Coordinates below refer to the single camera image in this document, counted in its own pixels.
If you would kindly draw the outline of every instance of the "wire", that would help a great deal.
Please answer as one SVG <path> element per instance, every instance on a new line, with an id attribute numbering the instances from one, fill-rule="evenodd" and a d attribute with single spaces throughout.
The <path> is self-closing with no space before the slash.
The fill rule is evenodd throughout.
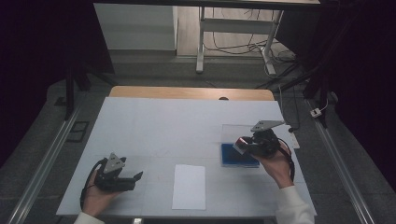
<path id="1" fill-rule="evenodd" d="M 259 10 L 259 13 L 257 14 L 256 20 L 259 19 L 260 13 L 261 13 L 261 10 Z M 214 8 L 212 8 L 212 17 L 215 18 L 215 9 L 214 9 Z M 257 43 L 254 43 L 254 44 L 250 44 L 250 43 L 251 43 L 251 40 L 252 40 L 252 38 L 253 38 L 253 36 L 254 36 L 254 35 L 251 35 L 251 37 L 250 37 L 250 39 L 249 39 L 249 41 L 248 41 L 248 43 L 247 43 L 246 45 L 231 46 L 231 47 L 219 47 L 219 46 L 217 45 L 217 43 L 216 43 L 215 32 L 212 32 L 212 36 L 213 36 L 213 43 L 214 43 L 214 45 L 215 45 L 216 48 L 215 48 L 215 49 L 208 48 L 208 47 L 205 45 L 205 43 L 204 43 L 205 49 L 208 49 L 208 50 L 215 50 L 215 51 L 220 51 L 220 52 L 224 52 L 224 53 L 228 53 L 228 54 L 235 54 L 235 55 L 247 54 L 247 53 L 252 52 L 254 49 L 260 49 L 258 46 L 259 46 L 260 44 L 266 43 L 266 41 L 267 41 L 267 40 L 263 40 L 263 41 L 261 41 L 261 42 L 257 42 Z M 243 51 L 243 52 L 230 52 L 230 51 L 225 50 L 225 49 L 239 49 L 239 48 L 243 48 L 243 47 L 248 47 L 248 50 L 247 50 L 247 51 Z"/>
<path id="2" fill-rule="evenodd" d="M 272 49 L 270 49 L 270 52 L 271 52 L 270 57 L 271 57 L 272 59 L 274 59 L 274 61 L 275 61 L 276 63 L 294 63 L 294 62 L 296 62 L 295 57 L 289 57 L 289 58 L 285 57 L 285 59 L 289 59 L 289 60 L 285 60 L 285 59 L 283 59 L 283 58 L 281 58 L 281 57 L 279 56 L 281 53 L 284 53 L 284 52 L 292 52 L 292 51 L 289 50 L 289 49 L 285 49 L 285 50 L 280 51 L 280 52 L 277 54 L 277 56 L 274 55 L 274 52 L 273 52 Z"/>
<path id="3" fill-rule="evenodd" d="M 274 53 L 273 53 L 273 50 L 272 50 L 271 48 L 270 48 L 270 52 L 271 52 L 271 54 L 272 54 L 273 56 L 269 55 L 269 57 L 270 57 L 270 59 L 271 59 L 272 61 L 274 61 L 275 63 L 277 63 L 277 64 L 292 63 L 292 64 L 291 64 L 283 73 L 281 73 L 280 75 L 278 75 L 278 76 L 271 76 L 271 75 L 269 74 L 269 72 L 268 72 L 268 69 L 267 69 L 267 64 L 268 64 L 269 62 L 271 62 L 271 61 L 267 61 L 267 62 L 265 63 L 265 65 L 264 65 L 264 72 L 265 72 L 265 75 L 267 75 L 267 76 L 270 77 L 270 78 L 282 78 L 283 76 L 287 75 L 289 72 L 291 72 L 292 70 L 295 69 L 295 67 L 293 67 L 293 66 L 298 65 L 298 64 L 296 63 L 295 60 L 284 61 L 284 62 L 277 62 L 277 61 L 276 61 L 276 57 L 274 57 Z M 256 89 L 258 89 L 259 87 L 264 86 L 264 85 L 266 85 L 266 83 L 265 83 L 265 84 L 262 84 L 262 85 L 260 85 L 260 86 L 258 86 L 258 87 L 256 87 Z"/>
<path id="4" fill-rule="evenodd" d="M 291 127 L 294 131 L 299 130 L 300 127 L 301 127 L 301 122 L 300 122 L 300 113 L 299 113 L 298 106 L 297 106 L 297 99 L 296 99 L 295 89 L 294 89 L 294 87 L 293 87 L 293 99 L 294 99 L 294 106 L 295 106 L 295 108 L 296 108 L 297 123 L 290 122 L 290 121 L 288 121 L 288 120 L 286 119 L 285 110 L 284 110 L 284 108 L 283 108 L 282 90 L 281 90 L 281 88 L 280 88 L 280 85 L 278 85 L 278 88 L 279 88 L 280 111 L 281 111 L 281 113 L 282 113 L 282 117 L 283 117 L 283 119 L 287 122 L 287 124 L 290 125 L 290 127 L 291 127 L 291 124 L 297 124 L 297 127 L 296 127 L 296 128 Z"/>
<path id="5" fill-rule="evenodd" d="M 95 185 L 92 184 L 92 185 L 88 186 L 87 189 L 90 189 L 90 188 L 92 188 L 93 186 L 95 186 Z"/>
<path id="6" fill-rule="evenodd" d="M 285 146 L 288 148 L 289 153 L 287 151 L 285 151 L 282 147 L 280 147 L 278 150 L 285 156 L 286 160 L 288 161 L 289 164 L 289 168 L 290 168 L 290 179 L 291 181 L 294 181 L 294 175 L 295 175 L 295 165 L 294 165 L 294 161 L 291 158 L 291 150 L 290 147 L 288 146 L 288 144 L 281 138 L 277 138 L 278 140 L 282 141 Z"/>
<path id="7" fill-rule="evenodd" d="M 326 107 L 327 107 L 328 104 L 329 104 L 329 99 L 326 99 L 326 105 L 325 105 L 323 108 L 321 108 L 320 111 L 326 109 Z"/>
<path id="8" fill-rule="evenodd" d="M 217 86 L 216 86 L 215 84 L 213 84 L 213 83 L 211 83 L 211 82 L 209 82 L 209 81 L 205 81 L 205 83 L 211 85 L 211 86 L 214 87 L 214 88 L 217 88 Z"/>
<path id="9" fill-rule="evenodd" d="M 223 9 L 224 9 L 224 8 L 222 7 L 222 8 L 221 8 L 221 15 L 223 15 L 223 18 L 225 19 L 224 13 L 223 13 L 223 11 L 222 11 Z"/>
<path id="10" fill-rule="evenodd" d="M 270 77 L 270 78 L 281 78 L 281 77 L 283 76 L 284 73 L 282 73 L 281 75 L 278 75 L 278 76 L 271 76 L 271 75 L 269 74 L 269 72 L 268 72 L 268 69 L 267 69 L 267 64 L 268 64 L 269 62 L 273 61 L 273 62 L 275 62 L 275 63 L 277 63 L 277 64 L 292 63 L 291 66 L 293 66 L 294 64 L 296 64 L 296 63 L 295 63 L 295 62 L 296 62 L 295 59 L 286 61 L 286 60 L 283 60 L 283 59 L 280 59 L 280 58 L 274 56 L 274 52 L 273 52 L 273 50 L 272 50 L 271 48 L 269 49 L 269 51 L 271 52 L 271 55 L 269 55 L 269 57 L 270 57 L 271 60 L 269 60 L 269 61 L 267 61 L 267 62 L 265 63 L 264 72 L 265 72 L 265 75 L 267 75 L 267 76 Z"/>
<path id="11" fill-rule="evenodd" d="M 85 182 L 84 188 L 83 188 L 82 191 L 81 191 L 81 196 L 79 197 L 79 205 L 80 205 L 81 209 L 82 209 L 82 207 L 83 207 L 83 205 L 84 205 L 85 194 L 87 193 L 87 189 L 93 186 L 93 185 L 92 185 L 92 186 L 87 187 L 88 184 L 90 183 L 91 176 L 92 176 L 93 172 L 96 170 L 96 167 L 98 167 L 98 165 L 104 165 L 106 161 L 107 161 L 107 159 L 104 158 L 104 159 L 100 160 L 99 162 L 97 162 L 97 163 L 92 167 L 92 169 L 91 169 L 91 171 L 90 171 L 90 174 L 88 175 L 87 181 Z"/>
<path id="12" fill-rule="evenodd" d="M 297 64 L 297 63 L 292 63 L 292 64 L 291 64 L 289 67 L 287 67 L 280 75 L 278 75 L 278 76 L 276 76 L 276 77 L 274 77 L 274 76 L 269 76 L 269 77 L 272 78 L 271 80 L 269 80 L 269 81 L 267 81 L 267 82 L 265 82 L 265 83 L 263 83 L 263 84 L 257 86 L 255 89 L 261 88 L 261 87 L 263 87 L 263 86 L 265 86 L 265 88 L 268 88 L 269 86 L 271 86 L 272 84 L 274 84 L 277 80 L 279 80 L 279 79 L 285 77 L 285 76 L 288 75 L 291 71 L 293 71 L 294 69 L 296 69 L 296 68 L 298 67 L 298 65 L 299 65 L 299 64 Z M 267 70 L 265 70 L 265 69 L 266 69 L 266 66 L 264 66 L 264 72 L 265 72 L 266 74 L 268 74 Z"/>
<path id="13" fill-rule="evenodd" d="M 59 217 L 58 220 L 55 222 L 55 224 L 61 223 L 61 221 L 64 219 L 64 217 Z"/>

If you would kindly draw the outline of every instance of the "floor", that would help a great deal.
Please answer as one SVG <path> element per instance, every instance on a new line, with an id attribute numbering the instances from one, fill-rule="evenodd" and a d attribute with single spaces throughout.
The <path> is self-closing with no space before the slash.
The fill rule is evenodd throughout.
<path id="1" fill-rule="evenodd" d="M 223 14 L 227 17 L 228 9 L 223 10 Z M 248 35 L 247 39 L 243 38 L 241 42 L 247 43 L 249 39 Z M 228 46 L 229 44 L 238 45 L 240 43 L 219 42 L 220 44 Z M 205 58 L 205 71 L 201 75 L 195 73 L 195 60 L 191 56 L 113 54 L 111 57 L 116 74 L 109 75 L 109 77 L 120 85 L 255 89 L 271 80 L 263 72 L 262 58 L 252 57 L 251 55 L 232 58 L 207 57 Z M 276 71 L 281 73 L 287 66 L 283 63 L 276 64 Z M 297 69 L 286 78 L 279 80 L 271 88 L 276 89 L 279 83 L 293 80 L 301 73 L 302 71 Z M 91 89 L 88 92 L 77 92 L 78 96 L 81 94 L 86 96 L 76 121 L 85 122 L 87 130 L 85 133 L 70 133 L 67 135 L 68 140 L 64 142 L 62 150 L 24 223 L 65 224 L 74 222 L 72 217 L 57 217 L 55 213 L 90 136 L 101 105 L 111 90 L 111 86 L 98 77 L 89 75 L 89 79 L 92 83 Z M 306 100 L 302 97 L 304 85 L 305 83 L 297 85 L 282 92 L 282 95 L 276 94 L 276 99 L 283 108 L 285 120 L 291 126 L 298 128 L 294 133 L 301 148 L 296 150 L 296 154 L 318 212 L 316 223 L 361 223 L 318 134 L 315 121 L 309 115 Z M 15 205 L 35 173 L 37 165 L 41 162 L 46 150 L 50 147 L 52 140 L 63 124 L 65 108 L 62 101 L 64 97 L 64 81 L 49 88 L 48 101 L 43 106 L 41 113 L 14 154 L 1 168 L 0 223 L 7 223 Z M 309 102 L 313 105 L 316 103 L 315 99 Z M 348 170 L 367 202 L 375 223 L 395 223 L 395 192 L 378 171 L 364 148 L 339 120 L 334 112 L 335 104 L 336 101 L 331 98 L 327 107 L 328 130 L 339 148 Z M 106 223 L 132 223 L 131 219 L 112 217 L 103 217 L 103 220 Z M 274 221 L 271 219 L 264 220 L 264 222 L 262 220 L 145 219 L 145 223 L 274 223 Z"/>

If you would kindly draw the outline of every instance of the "black cable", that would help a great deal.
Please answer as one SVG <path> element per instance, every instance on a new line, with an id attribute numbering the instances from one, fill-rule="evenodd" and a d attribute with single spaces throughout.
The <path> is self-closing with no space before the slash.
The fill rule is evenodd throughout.
<path id="1" fill-rule="evenodd" d="M 294 106 L 295 106 L 295 108 L 296 108 L 296 119 L 297 119 L 297 122 L 290 122 L 290 121 L 288 121 L 288 120 L 286 119 L 285 110 L 283 110 L 283 108 L 282 108 L 282 110 L 283 110 L 283 118 L 285 119 L 285 121 L 287 122 L 287 124 L 289 124 L 290 126 L 291 126 L 291 124 L 297 124 L 297 127 L 290 127 L 290 128 L 289 128 L 289 132 L 290 132 L 290 133 L 299 130 L 300 127 L 301 127 L 300 113 L 299 113 L 298 106 L 297 106 L 296 92 L 295 92 L 294 86 L 293 86 L 293 101 L 294 101 Z"/>
<path id="2" fill-rule="evenodd" d="M 260 13 L 261 13 L 261 10 L 259 10 L 259 13 L 257 14 L 256 20 L 259 19 Z M 215 9 L 214 9 L 214 8 L 212 8 L 212 17 L 215 18 Z M 214 43 L 214 45 L 215 45 L 216 48 L 215 48 L 215 49 L 210 49 L 210 48 L 208 48 L 208 47 L 205 45 L 205 43 L 204 43 L 204 47 L 205 47 L 205 49 L 208 49 L 208 50 L 216 50 L 216 51 L 220 51 L 220 52 L 224 52 L 224 53 L 228 53 L 228 54 L 247 54 L 247 53 L 252 52 L 254 49 L 256 49 L 256 48 L 257 48 L 257 45 L 260 45 L 260 44 L 262 44 L 262 43 L 264 43 L 264 42 L 267 41 L 267 40 L 263 40 L 263 41 L 261 41 L 261 42 L 258 42 L 258 43 L 255 43 L 255 44 L 250 45 L 253 36 L 254 36 L 254 35 L 251 35 L 251 37 L 250 37 L 250 39 L 249 39 L 249 41 L 248 41 L 248 44 L 246 44 L 246 45 L 231 46 L 231 47 L 219 47 L 219 46 L 217 45 L 217 43 L 216 43 L 215 32 L 212 32 L 213 43 Z M 248 47 L 249 50 L 248 50 L 248 51 L 244 51 L 244 52 L 230 52 L 230 51 L 224 50 L 224 49 L 238 49 L 238 48 L 242 48 L 242 47 Z"/>
<path id="3" fill-rule="evenodd" d="M 285 146 L 288 148 L 288 150 L 289 150 L 290 154 L 287 151 L 285 151 L 285 149 L 283 149 L 282 147 L 280 147 L 278 149 L 286 157 L 286 160 L 288 161 L 289 168 L 290 168 L 290 179 L 291 179 L 291 181 L 294 181 L 295 166 L 294 166 L 294 161 L 291 158 L 290 147 L 288 146 L 288 144 L 283 139 L 278 138 L 278 140 L 282 141 L 285 144 Z"/>
<path id="4" fill-rule="evenodd" d="M 213 84 L 213 83 L 211 83 L 211 82 L 209 82 L 209 81 L 205 81 L 205 83 L 211 85 L 211 86 L 214 87 L 214 88 L 217 88 L 217 86 L 216 86 L 215 84 Z"/>
<path id="5" fill-rule="evenodd" d="M 56 220 L 55 224 L 61 223 L 62 219 L 64 219 L 64 217 L 59 217 L 58 220 Z"/>
<path id="6" fill-rule="evenodd" d="M 285 69 L 285 71 L 283 71 L 279 76 L 277 76 L 276 78 L 273 78 L 257 87 L 255 87 L 254 89 L 259 89 L 261 87 L 265 87 L 265 89 L 267 89 L 269 86 L 273 85 L 274 83 L 276 83 L 278 80 L 280 80 L 282 77 L 285 77 L 286 75 L 288 75 L 291 71 L 293 71 L 294 69 L 296 69 L 298 67 L 299 64 L 297 63 L 293 63 L 291 64 L 288 68 Z"/>
<path id="7" fill-rule="evenodd" d="M 247 18 L 248 20 L 250 20 L 250 18 L 253 16 L 253 8 L 249 9 L 248 11 L 244 12 L 244 14 L 247 14 L 248 12 L 250 12 L 250 16 Z"/>
<path id="8" fill-rule="evenodd" d="M 222 12 L 223 7 L 221 8 L 221 15 L 223 15 L 223 18 L 225 19 L 224 13 Z"/>
<path id="9" fill-rule="evenodd" d="M 291 60 L 284 60 L 284 59 L 282 59 L 282 58 L 280 58 L 279 57 L 279 54 L 280 53 L 282 53 L 282 52 L 287 52 L 287 51 L 291 51 L 291 50 L 289 50 L 289 49 L 286 49 L 286 50 L 282 50 L 282 51 L 280 51 L 277 55 L 278 56 L 275 56 L 275 54 L 274 54 L 274 51 L 272 50 L 272 49 L 270 49 L 270 52 L 271 52 L 271 55 L 272 55 L 272 59 L 274 59 L 274 61 L 276 62 L 276 63 L 295 63 L 296 62 L 296 60 L 295 59 L 291 59 Z"/>
<path id="10" fill-rule="evenodd" d="M 79 205 L 80 205 L 81 209 L 84 206 L 85 194 L 87 193 L 87 189 L 93 186 L 93 185 L 91 185 L 91 186 L 87 187 L 88 184 L 90 183 L 91 176 L 92 176 L 93 172 L 96 170 L 96 167 L 98 167 L 98 165 L 103 165 L 104 162 L 106 162 L 106 161 L 107 161 L 107 159 L 104 158 L 104 159 L 100 160 L 99 162 L 97 162 L 92 167 L 90 174 L 88 175 L 87 181 L 85 182 L 84 188 L 81 191 L 81 196 L 79 197 Z"/>

